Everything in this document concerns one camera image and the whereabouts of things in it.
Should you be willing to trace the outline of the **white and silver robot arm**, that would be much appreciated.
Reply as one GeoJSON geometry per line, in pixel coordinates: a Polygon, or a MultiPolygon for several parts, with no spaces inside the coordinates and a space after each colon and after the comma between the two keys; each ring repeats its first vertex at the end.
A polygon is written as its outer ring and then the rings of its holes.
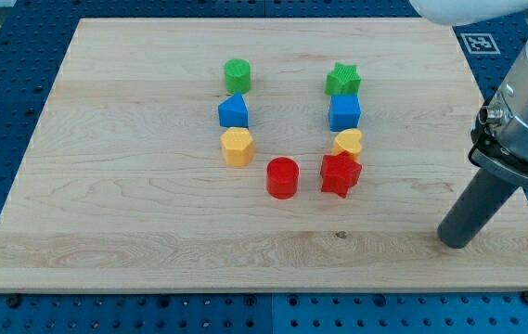
{"type": "MultiPolygon", "coordinates": [[[[411,5],[431,22],[462,26],[522,12],[528,0],[412,0],[411,5]]],[[[528,40],[476,122],[472,163],[528,188],[528,40]]]]}

